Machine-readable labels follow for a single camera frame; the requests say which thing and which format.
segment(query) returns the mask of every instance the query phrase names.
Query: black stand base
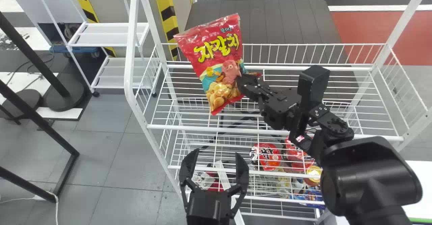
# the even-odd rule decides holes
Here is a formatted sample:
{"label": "black stand base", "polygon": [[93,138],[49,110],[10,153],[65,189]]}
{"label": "black stand base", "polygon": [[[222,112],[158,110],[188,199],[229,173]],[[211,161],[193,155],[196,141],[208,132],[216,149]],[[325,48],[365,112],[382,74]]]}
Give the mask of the black stand base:
{"label": "black stand base", "polygon": [[67,111],[76,107],[84,98],[84,86],[70,74],[60,78],[61,83],[69,91],[68,97],[61,96],[51,85],[44,96],[46,105],[53,111]]}
{"label": "black stand base", "polygon": [[[40,100],[42,99],[42,96],[39,94],[38,91],[34,89],[24,89],[22,91],[19,91],[17,95],[23,99],[30,107],[34,110],[39,107]],[[9,120],[15,120],[15,119],[22,119],[24,117],[24,113],[21,112],[14,104],[11,103],[11,101],[6,100],[2,104],[2,109],[9,112],[9,114],[5,113],[4,111],[0,111],[0,118],[9,119]]]}

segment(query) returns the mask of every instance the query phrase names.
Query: white shelving unit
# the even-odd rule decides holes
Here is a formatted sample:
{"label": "white shelving unit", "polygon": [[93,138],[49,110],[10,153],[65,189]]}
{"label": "white shelving unit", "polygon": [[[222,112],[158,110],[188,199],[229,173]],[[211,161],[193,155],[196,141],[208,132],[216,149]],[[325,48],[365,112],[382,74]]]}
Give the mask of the white shelving unit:
{"label": "white shelving unit", "polygon": [[[139,38],[137,47],[142,47],[147,33],[148,23],[138,23],[136,36]],[[83,22],[68,45],[71,47],[126,47],[128,40],[127,23],[97,23]]]}
{"label": "white shelving unit", "polygon": [[[69,41],[63,36],[62,31],[60,30],[54,16],[51,14],[51,11],[48,8],[48,5],[45,3],[45,0],[41,0],[45,9],[47,10],[54,26],[56,27],[58,33],[60,34],[63,43],[71,55],[74,63],[77,68],[80,70],[82,77],[84,78],[86,84],[92,93],[94,93],[96,88],[110,88],[110,89],[123,89],[124,85],[124,74],[125,74],[125,58],[124,57],[110,57],[103,47],[126,47],[128,41],[128,23],[89,23],[87,19],[82,16],[82,24],[78,28],[78,30],[74,33]],[[128,1],[123,0],[125,3],[126,11],[129,13]],[[72,3],[76,10],[80,12],[80,8],[77,8],[74,3]],[[159,77],[160,70],[158,71],[159,61],[157,59],[153,59],[150,61],[149,58],[145,58],[142,52],[142,47],[145,42],[145,39],[150,32],[153,36],[153,40],[155,44],[160,44],[160,38],[157,33],[156,23],[153,18],[153,14],[151,12],[150,3],[147,0],[145,6],[145,15],[148,22],[137,22],[136,23],[136,43],[135,46],[138,48],[140,52],[140,56],[135,59],[135,74],[134,77],[134,88],[138,88],[140,83],[143,81],[142,76],[145,68],[148,64],[150,64],[151,70],[154,69],[154,74],[145,79],[145,83],[141,85],[141,87],[150,88],[152,93],[156,92],[156,79]],[[105,54],[105,59],[102,63],[101,68],[97,72],[95,78],[92,83],[88,81],[85,77],[84,72],[82,71],[80,64],[78,63],[77,58],[74,56],[72,52],[73,47],[102,47],[102,51]]]}
{"label": "white shelving unit", "polygon": [[[296,88],[302,70],[313,64],[322,65],[331,71],[323,102],[349,124],[355,131],[355,139],[380,135],[400,151],[431,122],[428,116],[432,109],[424,105],[392,50],[420,2],[411,0],[386,43],[243,44],[245,67],[262,73],[270,86]],[[236,171],[235,152],[248,162],[254,144],[273,143],[284,153],[286,149],[282,144],[289,132],[271,129],[259,114],[258,104],[248,98],[211,115],[201,82],[190,62],[182,59],[181,54],[177,61],[167,60],[163,55],[163,49],[171,44],[157,44],[149,58],[150,62],[157,59],[158,70],[164,72],[159,97],[150,98],[146,80],[136,89],[136,31],[136,15],[131,13],[125,67],[126,98],[179,195],[181,162],[195,148],[200,148],[196,172],[223,172],[228,179],[232,179]],[[154,69],[146,67],[142,79],[153,75]],[[215,168],[220,161],[224,167]],[[319,223],[322,211],[306,204],[324,205],[324,202],[293,199],[290,194],[293,194],[292,180],[296,177],[319,178],[306,174],[305,168],[293,173],[280,168],[262,171],[250,165],[250,185],[240,208],[241,215]]]}

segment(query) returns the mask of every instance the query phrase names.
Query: hazard stripe tape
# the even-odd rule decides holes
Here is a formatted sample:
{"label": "hazard stripe tape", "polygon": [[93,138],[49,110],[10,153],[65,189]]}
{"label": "hazard stripe tape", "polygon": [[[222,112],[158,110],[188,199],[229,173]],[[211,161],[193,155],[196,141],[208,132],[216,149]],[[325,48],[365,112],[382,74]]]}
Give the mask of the hazard stripe tape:
{"label": "hazard stripe tape", "polygon": [[[174,10],[173,0],[156,0],[159,14],[162,20],[162,27],[165,33],[167,42],[175,43],[174,35],[179,33],[179,24]],[[174,60],[177,59],[179,50],[176,45],[170,45],[171,56]]]}
{"label": "hazard stripe tape", "polygon": [[[81,5],[82,11],[84,11],[85,16],[89,23],[99,23],[99,19],[91,6],[90,0],[78,0]],[[116,57],[114,49],[112,47],[104,47],[108,55]]]}

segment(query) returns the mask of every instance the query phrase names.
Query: dark gray table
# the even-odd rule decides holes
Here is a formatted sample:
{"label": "dark gray table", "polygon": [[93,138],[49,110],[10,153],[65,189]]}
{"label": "dark gray table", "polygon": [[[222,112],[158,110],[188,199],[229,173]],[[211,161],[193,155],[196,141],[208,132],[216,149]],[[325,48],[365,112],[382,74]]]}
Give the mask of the dark gray table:
{"label": "dark gray table", "polygon": [[250,0],[197,2],[186,29],[239,13],[244,43],[340,43],[324,0]]}

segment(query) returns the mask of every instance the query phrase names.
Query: red snack bag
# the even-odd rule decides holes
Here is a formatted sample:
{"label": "red snack bag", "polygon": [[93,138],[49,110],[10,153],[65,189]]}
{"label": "red snack bag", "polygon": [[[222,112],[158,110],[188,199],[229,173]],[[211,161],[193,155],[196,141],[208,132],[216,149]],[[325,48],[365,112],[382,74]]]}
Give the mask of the red snack bag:
{"label": "red snack bag", "polygon": [[247,71],[238,14],[196,26],[174,38],[201,80],[213,115],[242,99],[236,77]]}

